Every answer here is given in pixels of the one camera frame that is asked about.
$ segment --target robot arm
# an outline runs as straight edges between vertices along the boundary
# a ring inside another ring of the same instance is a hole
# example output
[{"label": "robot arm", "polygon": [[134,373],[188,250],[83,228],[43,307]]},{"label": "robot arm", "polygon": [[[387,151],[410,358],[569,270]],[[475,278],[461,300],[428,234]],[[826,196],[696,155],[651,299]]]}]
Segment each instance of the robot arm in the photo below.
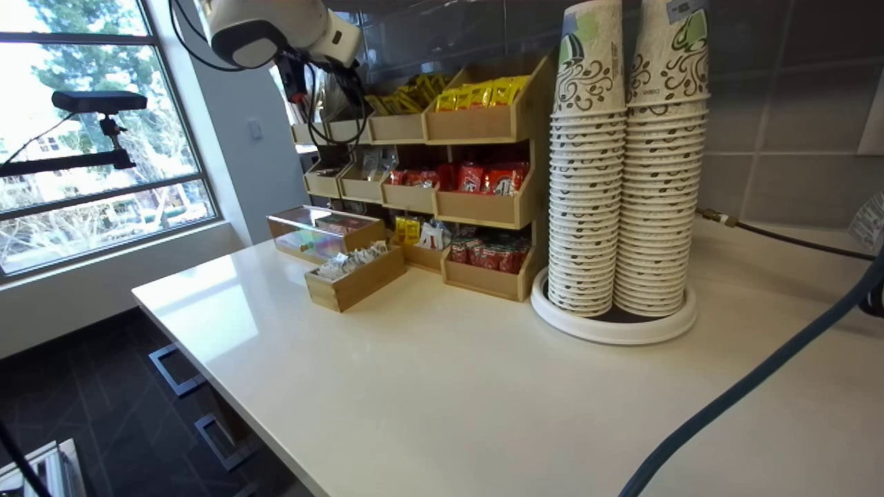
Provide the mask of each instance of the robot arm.
[{"label": "robot arm", "polygon": [[211,43],[236,67],[264,67],[297,54],[351,71],[359,28],[338,20],[322,0],[217,0]]}]

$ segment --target floor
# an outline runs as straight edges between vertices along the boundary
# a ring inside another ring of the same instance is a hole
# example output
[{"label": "floor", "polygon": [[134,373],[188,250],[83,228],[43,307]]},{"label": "floor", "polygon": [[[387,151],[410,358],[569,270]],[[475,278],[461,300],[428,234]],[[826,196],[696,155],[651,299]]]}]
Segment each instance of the floor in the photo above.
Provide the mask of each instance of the floor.
[{"label": "floor", "polygon": [[214,392],[177,399],[148,358],[162,344],[163,334],[134,310],[3,358],[0,420],[26,450],[76,439],[92,497],[229,497],[264,478],[294,482],[267,448],[240,468],[221,468],[195,431],[195,398]]}]

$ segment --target snack rack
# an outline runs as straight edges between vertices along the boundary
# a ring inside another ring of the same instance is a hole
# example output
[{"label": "snack rack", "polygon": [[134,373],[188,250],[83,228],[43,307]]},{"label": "snack rack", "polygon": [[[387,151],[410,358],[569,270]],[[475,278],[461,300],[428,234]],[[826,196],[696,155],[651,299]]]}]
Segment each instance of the snack rack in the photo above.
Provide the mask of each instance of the snack rack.
[{"label": "snack rack", "polygon": [[[512,69],[461,69],[450,86],[515,73]],[[380,203],[396,213],[424,213],[450,223],[521,231],[532,225],[532,250],[521,274],[488,270],[454,263],[450,250],[407,249],[407,258],[424,267],[439,267],[446,283],[525,300],[539,267],[548,265],[548,185],[550,185],[550,105],[554,60],[543,58],[525,90],[510,108],[424,111],[414,115],[371,115],[365,147],[446,147],[454,155],[461,147],[529,147],[529,176],[515,196],[481,196],[461,189],[436,189],[414,185],[355,180],[349,167],[338,176],[305,173],[309,196]],[[331,134],[355,134],[355,122],[334,122]],[[294,138],[312,144],[297,123]]]}]

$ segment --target gray wall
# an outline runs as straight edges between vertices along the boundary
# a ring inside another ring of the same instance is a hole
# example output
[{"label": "gray wall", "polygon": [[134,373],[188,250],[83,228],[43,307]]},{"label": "gray wall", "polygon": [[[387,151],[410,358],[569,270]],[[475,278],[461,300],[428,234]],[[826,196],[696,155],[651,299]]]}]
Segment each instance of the gray wall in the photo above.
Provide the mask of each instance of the gray wall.
[{"label": "gray wall", "polygon": [[[367,73],[554,53],[573,0],[331,0],[365,28]],[[641,0],[624,0],[637,38]],[[844,225],[884,187],[858,147],[884,69],[883,0],[710,0],[714,119],[702,203]]]}]

